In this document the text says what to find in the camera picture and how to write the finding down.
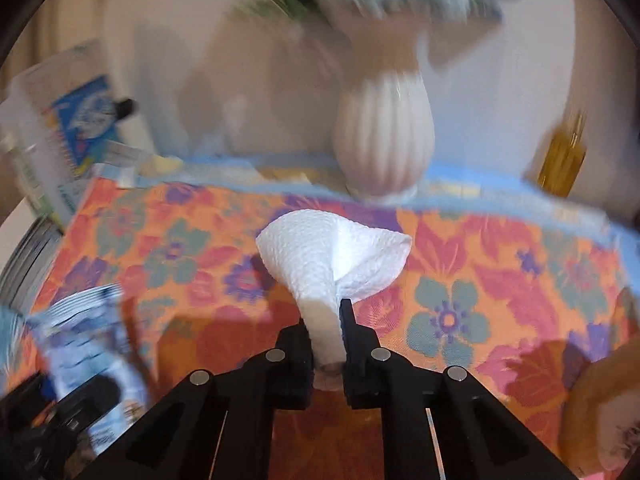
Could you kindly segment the white paper towel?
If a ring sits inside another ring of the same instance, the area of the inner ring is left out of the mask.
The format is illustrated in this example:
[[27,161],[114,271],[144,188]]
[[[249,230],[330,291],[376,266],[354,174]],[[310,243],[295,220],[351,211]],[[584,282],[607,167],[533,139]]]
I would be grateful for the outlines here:
[[358,302],[398,278],[411,252],[404,233],[370,228],[338,214],[302,209],[271,221],[256,237],[266,270],[292,295],[314,354],[314,388],[343,387],[343,299]]

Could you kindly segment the orange floral table mat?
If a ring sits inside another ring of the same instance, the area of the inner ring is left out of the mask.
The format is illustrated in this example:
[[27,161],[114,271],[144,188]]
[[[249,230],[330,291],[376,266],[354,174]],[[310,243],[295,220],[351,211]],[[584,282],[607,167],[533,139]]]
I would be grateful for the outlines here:
[[635,244],[536,194],[96,179],[6,317],[2,477],[637,478]]

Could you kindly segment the round glass tray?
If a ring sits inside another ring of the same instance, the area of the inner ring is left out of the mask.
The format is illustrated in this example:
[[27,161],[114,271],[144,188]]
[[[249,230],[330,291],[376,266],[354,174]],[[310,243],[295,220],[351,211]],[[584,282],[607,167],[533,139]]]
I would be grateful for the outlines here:
[[639,448],[639,338],[589,364],[570,389],[559,452],[578,478],[618,471]]

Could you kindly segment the amber glass bottle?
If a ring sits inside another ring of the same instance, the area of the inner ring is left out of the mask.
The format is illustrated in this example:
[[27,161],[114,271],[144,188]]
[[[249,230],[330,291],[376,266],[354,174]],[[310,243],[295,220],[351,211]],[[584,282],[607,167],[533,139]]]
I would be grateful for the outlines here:
[[586,115],[579,112],[571,125],[562,125],[552,134],[537,184],[546,193],[567,198],[586,158],[582,143]]

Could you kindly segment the blue white plastic packet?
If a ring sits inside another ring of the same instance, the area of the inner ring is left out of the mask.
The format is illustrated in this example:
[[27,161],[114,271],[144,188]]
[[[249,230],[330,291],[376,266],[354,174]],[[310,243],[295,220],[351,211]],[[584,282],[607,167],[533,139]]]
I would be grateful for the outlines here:
[[35,314],[26,324],[43,354],[55,393],[62,398],[96,375],[114,379],[120,400],[88,429],[86,449],[104,452],[146,411],[149,391],[134,366],[115,285],[75,292]]

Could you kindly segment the white ribbed vase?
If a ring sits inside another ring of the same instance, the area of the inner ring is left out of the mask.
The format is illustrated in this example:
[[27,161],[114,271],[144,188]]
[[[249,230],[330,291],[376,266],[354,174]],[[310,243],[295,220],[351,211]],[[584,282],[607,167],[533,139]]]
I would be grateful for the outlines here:
[[391,204],[416,194],[435,151],[422,75],[386,73],[345,89],[333,149],[349,193],[358,200]]

